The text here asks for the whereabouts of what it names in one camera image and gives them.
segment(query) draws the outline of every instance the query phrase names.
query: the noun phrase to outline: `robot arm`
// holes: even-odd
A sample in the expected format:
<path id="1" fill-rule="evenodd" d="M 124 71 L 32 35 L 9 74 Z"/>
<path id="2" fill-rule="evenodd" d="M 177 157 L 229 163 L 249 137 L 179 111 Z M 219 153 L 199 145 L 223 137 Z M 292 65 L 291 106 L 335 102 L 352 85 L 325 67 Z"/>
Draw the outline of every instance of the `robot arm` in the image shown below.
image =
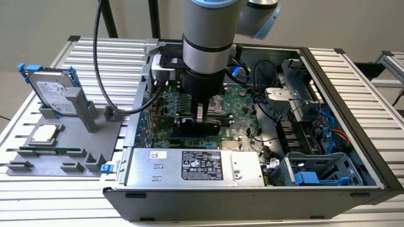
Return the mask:
<path id="1" fill-rule="evenodd" d="M 185 5 L 183 87 L 193 100 L 193 121 L 205 122 L 207 100 L 221 89 L 236 32 L 264 39 L 279 0 L 189 0 Z"/>

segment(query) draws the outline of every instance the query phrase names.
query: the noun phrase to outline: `warning label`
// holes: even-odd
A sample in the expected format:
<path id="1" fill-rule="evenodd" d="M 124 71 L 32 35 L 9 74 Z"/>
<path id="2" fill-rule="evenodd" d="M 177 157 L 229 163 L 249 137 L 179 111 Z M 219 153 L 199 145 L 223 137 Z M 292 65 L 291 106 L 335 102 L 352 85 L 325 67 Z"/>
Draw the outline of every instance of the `warning label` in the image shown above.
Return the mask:
<path id="1" fill-rule="evenodd" d="M 219 151 L 183 151 L 181 177 L 184 180 L 223 180 Z"/>

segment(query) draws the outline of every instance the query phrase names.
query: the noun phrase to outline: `cable connector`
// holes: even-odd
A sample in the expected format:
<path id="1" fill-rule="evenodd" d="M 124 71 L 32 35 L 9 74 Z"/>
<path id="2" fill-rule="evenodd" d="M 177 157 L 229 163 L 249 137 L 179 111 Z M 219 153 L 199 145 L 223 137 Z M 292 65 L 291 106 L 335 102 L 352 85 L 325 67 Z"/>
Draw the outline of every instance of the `cable connector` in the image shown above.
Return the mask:
<path id="1" fill-rule="evenodd" d="M 168 86 L 168 79 L 169 79 L 169 74 L 167 73 L 159 73 L 155 83 L 155 86 Z"/>

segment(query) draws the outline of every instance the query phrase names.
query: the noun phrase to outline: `motherboard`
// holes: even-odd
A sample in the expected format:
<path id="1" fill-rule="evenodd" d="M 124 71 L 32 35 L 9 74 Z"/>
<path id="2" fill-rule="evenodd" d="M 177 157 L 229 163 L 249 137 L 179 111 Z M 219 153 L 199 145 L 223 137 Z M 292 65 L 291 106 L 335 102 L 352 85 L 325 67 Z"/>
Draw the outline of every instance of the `motherboard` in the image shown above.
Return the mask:
<path id="1" fill-rule="evenodd" d="M 153 147 L 261 150 L 251 140 L 259 128 L 251 90 L 228 85 L 223 94 L 209 99 L 208 119 L 220 120 L 223 127 L 215 136 L 184 135 L 175 127 L 179 117 L 191 115 L 191 96 L 177 86 L 169 86 L 153 108 Z"/>

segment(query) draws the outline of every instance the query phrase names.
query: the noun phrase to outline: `white sticker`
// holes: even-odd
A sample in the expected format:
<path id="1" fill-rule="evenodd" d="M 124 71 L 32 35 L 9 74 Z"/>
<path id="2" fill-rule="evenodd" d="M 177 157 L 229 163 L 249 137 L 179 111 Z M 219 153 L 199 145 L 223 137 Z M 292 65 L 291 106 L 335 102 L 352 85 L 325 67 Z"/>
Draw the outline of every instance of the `white sticker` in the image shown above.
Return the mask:
<path id="1" fill-rule="evenodd" d="M 151 159 L 167 158 L 167 151 L 151 151 Z"/>
<path id="2" fill-rule="evenodd" d="M 76 114 L 76 109 L 69 100 L 65 99 L 65 87 L 56 82 L 36 82 L 51 108 L 61 114 Z"/>

